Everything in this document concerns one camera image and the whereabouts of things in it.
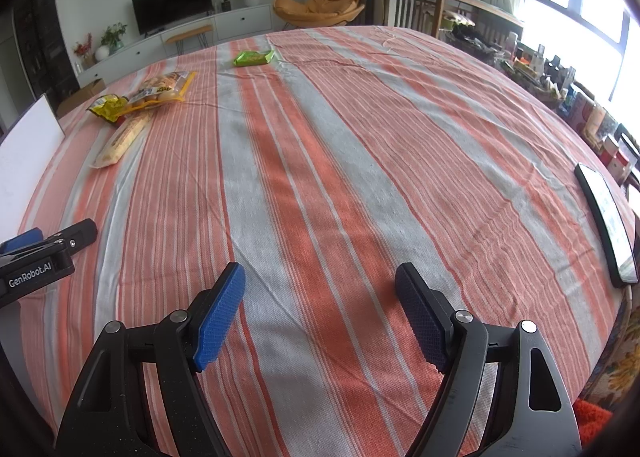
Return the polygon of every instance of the white cabinet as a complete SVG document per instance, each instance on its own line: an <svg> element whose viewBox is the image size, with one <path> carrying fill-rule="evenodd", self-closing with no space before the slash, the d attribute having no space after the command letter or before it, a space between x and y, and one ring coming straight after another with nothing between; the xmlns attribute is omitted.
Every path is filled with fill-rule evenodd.
<svg viewBox="0 0 640 457"><path fill-rule="evenodd" d="M152 63L175 56L177 53L175 45L165 44L165 40L206 24L213 25L213 31L206 33L207 42L210 46L240 36L245 37L269 32L273 29L271 6L257 5L255 7L222 12L167 29L161 34L133 43L90 69L81 72L78 74L78 83L81 87L84 87L90 82L102 78L108 85ZM195 37L186 39L184 42L185 53L197 50L200 46L198 39Z"/></svg>
<svg viewBox="0 0 640 457"><path fill-rule="evenodd" d="M270 31L271 6L257 5L236 11L222 12L215 16L219 40L229 40L244 34Z"/></svg>

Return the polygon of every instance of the red fluffy cloth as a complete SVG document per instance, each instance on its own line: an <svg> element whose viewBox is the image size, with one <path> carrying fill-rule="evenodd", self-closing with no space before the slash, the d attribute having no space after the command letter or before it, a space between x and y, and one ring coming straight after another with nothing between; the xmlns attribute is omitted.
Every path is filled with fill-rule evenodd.
<svg viewBox="0 0 640 457"><path fill-rule="evenodd" d="M580 442L583 448L587 446L591 439L596 437L612 416L609 410L581 399L576 400L574 403L574 413L578 422Z"/></svg>

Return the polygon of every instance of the blue textured pad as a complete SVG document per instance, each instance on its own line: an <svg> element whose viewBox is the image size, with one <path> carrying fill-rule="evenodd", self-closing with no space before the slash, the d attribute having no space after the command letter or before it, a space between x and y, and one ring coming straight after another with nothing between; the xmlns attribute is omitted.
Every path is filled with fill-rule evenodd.
<svg viewBox="0 0 640 457"><path fill-rule="evenodd" d="M200 326L198 347L193 356L193 363L199 372L218 357L220 347L244 296L244 280L244 267L238 264L224 282L216 284L223 287Z"/></svg>
<svg viewBox="0 0 640 457"><path fill-rule="evenodd" d="M422 355L427 362L436 366L440 373L448 367L446 338L443 325L437 320L418 285L427 285L414 281L402 265L396 271L396 294L409 320L409 325L418 340Z"/></svg>
<svg viewBox="0 0 640 457"><path fill-rule="evenodd" d="M23 234L18 235L8 241L0 244L0 255L20 249L21 247L29 246L29 244L35 244L44 239L40 228L33 228L33 230L25 231Z"/></svg>

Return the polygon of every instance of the black tv screen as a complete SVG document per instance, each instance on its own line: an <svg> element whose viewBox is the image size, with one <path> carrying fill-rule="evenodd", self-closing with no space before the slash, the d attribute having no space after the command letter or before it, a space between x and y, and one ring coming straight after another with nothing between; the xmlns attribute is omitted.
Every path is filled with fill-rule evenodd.
<svg viewBox="0 0 640 457"><path fill-rule="evenodd" d="M140 34L213 9L211 0L131 0Z"/></svg>

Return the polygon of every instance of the white flower pot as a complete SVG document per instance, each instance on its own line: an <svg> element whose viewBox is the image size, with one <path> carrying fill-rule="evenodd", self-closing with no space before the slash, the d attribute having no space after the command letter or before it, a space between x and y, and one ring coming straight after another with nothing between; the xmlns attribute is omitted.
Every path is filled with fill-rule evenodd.
<svg viewBox="0 0 640 457"><path fill-rule="evenodd" d="M109 50L108 45L102 45L95 50L94 56L97 62L101 62L109 57L111 51Z"/></svg>
<svg viewBox="0 0 640 457"><path fill-rule="evenodd" d="M258 4L260 4L260 0L246 0L246 1L244 2L244 4L245 4L247 7L253 7L254 5L258 5Z"/></svg>

